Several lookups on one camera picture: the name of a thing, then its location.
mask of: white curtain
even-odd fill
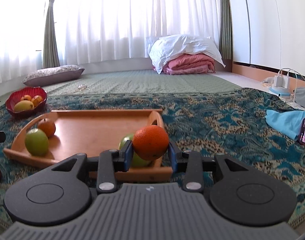
[[[212,37],[219,45],[219,0],[55,0],[61,65],[147,57],[145,38]]]
[[[0,83],[41,63],[46,0],[0,0]]]

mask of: black circular pad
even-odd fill
[[[81,215],[91,204],[91,194],[75,174],[47,168],[11,186],[4,203],[12,220],[54,226]]]
[[[297,198],[284,182],[261,172],[230,172],[210,191],[210,202],[225,218],[263,227],[288,221]]]

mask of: red fruit bowl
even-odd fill
[[[20,101],[20,99],[24,95],[30,95],[32,98],[34,96],[41,96],[43,98],[43,101],[41,101],[38,106],[36,106],[33,110],[26,110],[26,111],[21,111],[21,112],[15,112],[14,111],[14,106]],[[13,92],[10,97],[7,99],[5,106],[7,111],[14,117],[16,118],[27,118],[30,117],[37,112],[41,111],[47,101],[47,92],[42,89],[41,87],[26,87],[23,88],[22,90],[18,90],[16,92]]]

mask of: light blue cloth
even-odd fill
[[[292,140],[297,140],[304,118],[305,111],[294,110],[278,113],[274,110],[267,110],[266,122],[278,132],[283,133]]]

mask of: pink blanket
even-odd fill
[[[162,71],[169,75],[180,75],[208,73],[209,70],[215,73],[214,59],[200,53],[195,55],[183,54],[169,61]]]
[[[209,68],[208,65],[198,66],[193,68],[185,68],[185,69],[171,69],[169,67],[164,67],[162,71],[163,73],[166,73],[168,75],[201,74],[201,73],[208,73]]]
[[[214,59],[203,53],[200,53],[195,55],[183,54],[178,58],[169,61],[166,67],[169,67],[173,70],[178,70],[200,67],[205,65],[208,65],[209,69],[213,72],[215,71]]]

